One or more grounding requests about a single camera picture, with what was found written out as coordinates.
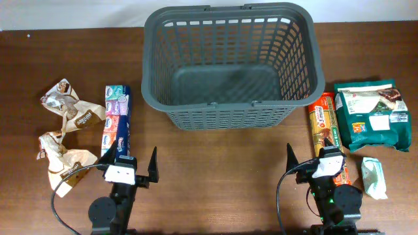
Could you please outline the orange spaghetti packet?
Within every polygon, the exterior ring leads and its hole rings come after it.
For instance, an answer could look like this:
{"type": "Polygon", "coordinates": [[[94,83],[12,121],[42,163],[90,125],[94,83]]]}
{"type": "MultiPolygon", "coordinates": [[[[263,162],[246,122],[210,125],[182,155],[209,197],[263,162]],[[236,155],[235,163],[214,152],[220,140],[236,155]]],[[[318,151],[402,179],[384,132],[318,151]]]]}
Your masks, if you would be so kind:
{"type": "Polygon", "coordinates": [[[343,153],[334,104],[334,93],[323,93],[317,101],[308,106],[308,113],[315,157],[319,156],[319,150],[325,146],[325,138],[343,153]]]}

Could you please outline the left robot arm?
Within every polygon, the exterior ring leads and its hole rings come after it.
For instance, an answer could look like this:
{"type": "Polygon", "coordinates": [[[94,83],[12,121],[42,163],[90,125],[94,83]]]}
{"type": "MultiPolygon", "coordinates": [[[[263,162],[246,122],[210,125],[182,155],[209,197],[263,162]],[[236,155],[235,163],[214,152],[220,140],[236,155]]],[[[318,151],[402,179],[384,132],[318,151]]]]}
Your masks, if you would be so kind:
{"type": "Polygon", "coordinates": [[[148,165],[148,175],[136,174],[137,159],[122,155],[117,143],[113,143],[99,159],[99,170],[104,172],[105,181],[112,184],[108,196],[94,200],[88,210],[92,234],[127,234],[128,224],[138,188],[148,188],[159,181],[157,149],[148,165]]]}

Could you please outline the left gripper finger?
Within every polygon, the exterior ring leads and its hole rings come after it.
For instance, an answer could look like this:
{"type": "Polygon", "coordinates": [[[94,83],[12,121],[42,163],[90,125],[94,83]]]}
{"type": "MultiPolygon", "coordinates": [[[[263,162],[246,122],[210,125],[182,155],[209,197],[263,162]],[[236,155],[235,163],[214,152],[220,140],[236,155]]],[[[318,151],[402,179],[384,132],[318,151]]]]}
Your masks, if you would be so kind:
{"type": "Polygon", "coordinates": [[[155,146],[152,152],[150,163],[148,165],[148,181],[152,183],[159,182],[159,171],[157,167],[157,147],[155,146]]]}
{"type": "Polygon", "coordinates": [[[116,150],[117,150],[117,143],[114,141],[111,147],[105,152],[105,154],[99,159],[99,164],[104,165],[112,165],[114,164],[116,150]]]}

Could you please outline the green food bag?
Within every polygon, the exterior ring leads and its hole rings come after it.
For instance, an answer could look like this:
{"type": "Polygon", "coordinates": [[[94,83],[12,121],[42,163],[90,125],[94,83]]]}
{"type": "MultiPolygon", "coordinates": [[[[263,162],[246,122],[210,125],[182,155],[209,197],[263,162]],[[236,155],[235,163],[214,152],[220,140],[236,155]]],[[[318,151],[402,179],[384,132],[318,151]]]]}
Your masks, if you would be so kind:
{"type": "Polygon", "coordinates": [[[408,152],[411,113],[393,79],[334,85],[335,109],[344,147],[386,146],[408,152]]]}

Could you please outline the crumpled brown paper bag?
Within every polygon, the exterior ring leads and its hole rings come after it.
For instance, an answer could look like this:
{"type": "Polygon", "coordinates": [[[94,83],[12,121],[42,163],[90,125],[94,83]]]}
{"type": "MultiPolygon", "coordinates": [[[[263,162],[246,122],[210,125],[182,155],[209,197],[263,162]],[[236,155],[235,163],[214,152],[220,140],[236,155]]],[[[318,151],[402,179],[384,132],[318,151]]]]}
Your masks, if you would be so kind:
{"type": "Polygon", "coordinates": [[[40,102],[47,110],[63,118],[63,133],[85,129],[106,119],[105,107],[80,100],[65,78],[47,91],[40,102]]]}
{"type": "Polygon", "coordinates": [[[37,159],[48,159],[48,179],[53,190],[70,173],[97,162],[97,157],[86,149],[67,149],[62,144],[64,137],[65,133],[61,131],[47,132],[39,137],[37,159]]]}

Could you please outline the blue tissue multipack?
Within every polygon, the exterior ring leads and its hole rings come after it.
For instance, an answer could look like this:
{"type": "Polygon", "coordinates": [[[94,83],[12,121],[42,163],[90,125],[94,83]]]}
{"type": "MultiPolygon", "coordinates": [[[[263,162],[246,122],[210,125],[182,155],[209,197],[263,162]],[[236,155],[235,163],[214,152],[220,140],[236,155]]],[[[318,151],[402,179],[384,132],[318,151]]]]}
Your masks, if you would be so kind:
{"type": "Polygon", "coordinates": [[[101,157],[116,144],[116,155],[129,155],[131,89],[124,85],[105,88],[105,123],[101,140],[101,157]]]}

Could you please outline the grey plastic basket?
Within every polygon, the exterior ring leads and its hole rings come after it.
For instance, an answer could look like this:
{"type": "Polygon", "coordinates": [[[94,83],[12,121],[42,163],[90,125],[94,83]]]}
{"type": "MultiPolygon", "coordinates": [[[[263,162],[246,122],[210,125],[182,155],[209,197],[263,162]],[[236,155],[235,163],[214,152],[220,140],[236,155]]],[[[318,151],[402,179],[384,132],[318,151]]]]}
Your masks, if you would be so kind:
{"type": "Polygon", "coordinates": [[[325,89],[312,17],[293,3],[156,10],[142,71],[146,103],[183,130],[272,127],[325,89]]]}

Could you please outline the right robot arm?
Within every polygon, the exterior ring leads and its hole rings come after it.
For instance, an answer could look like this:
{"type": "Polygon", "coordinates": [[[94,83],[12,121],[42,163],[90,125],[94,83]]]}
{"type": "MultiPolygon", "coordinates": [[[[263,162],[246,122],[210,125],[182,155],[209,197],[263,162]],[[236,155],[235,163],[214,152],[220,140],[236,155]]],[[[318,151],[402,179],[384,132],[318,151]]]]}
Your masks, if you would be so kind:
{"type": "Polygon", "coordinates": [[[350,184],[336,185],[334,178],[343,172],[346,155],[330,140],[324,141],[319,156],[302,163],[288,144],[285,175],[295,174],[298,184],[309,185],[322,222],[311,226],[310,234],[357,234],[362,191],[350,184]]]}

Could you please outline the small teal wipes packet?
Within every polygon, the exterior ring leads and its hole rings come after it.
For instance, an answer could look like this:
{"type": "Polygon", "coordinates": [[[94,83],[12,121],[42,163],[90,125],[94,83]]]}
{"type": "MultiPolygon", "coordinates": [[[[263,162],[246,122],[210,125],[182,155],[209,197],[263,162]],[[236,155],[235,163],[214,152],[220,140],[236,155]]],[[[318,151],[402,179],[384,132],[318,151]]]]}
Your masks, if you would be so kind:
{"type": "Polygon", "coordinates": [[[378,159],[364,157],[361,164],[362,181],[366,194],[375,200],[388,199],[382,164],[378,159]]]}

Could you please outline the crumpled brown paper bag lower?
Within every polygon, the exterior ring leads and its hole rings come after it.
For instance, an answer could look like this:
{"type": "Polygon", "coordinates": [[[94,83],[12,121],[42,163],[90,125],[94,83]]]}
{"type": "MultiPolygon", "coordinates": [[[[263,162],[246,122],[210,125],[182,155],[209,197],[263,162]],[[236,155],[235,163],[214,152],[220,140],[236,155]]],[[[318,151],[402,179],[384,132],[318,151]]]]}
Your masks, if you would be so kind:
{"type": "Polygon", "coordinates": [[[61,131],[47,132],[39,137],[37,159],[48,159],[48,179],[53,190],[70,173],[97,162],[97,157],[86,149],[67,149],[62,144],[64,137],[65,133],[61,131]]]}

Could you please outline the crumpled brown paper bag upper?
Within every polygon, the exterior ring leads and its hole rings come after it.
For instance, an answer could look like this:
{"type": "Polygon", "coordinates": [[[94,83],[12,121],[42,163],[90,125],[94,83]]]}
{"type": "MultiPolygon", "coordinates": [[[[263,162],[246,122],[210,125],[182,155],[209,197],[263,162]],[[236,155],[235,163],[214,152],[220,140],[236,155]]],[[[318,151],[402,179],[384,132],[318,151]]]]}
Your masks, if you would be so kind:
{"type": "Polygon", "coordinates": [[[80,100],[65,78],[47,91],[40,102],[47,110],[63,118],[63,133],[85,129],[106,119],[105,107],[80,100]]]}

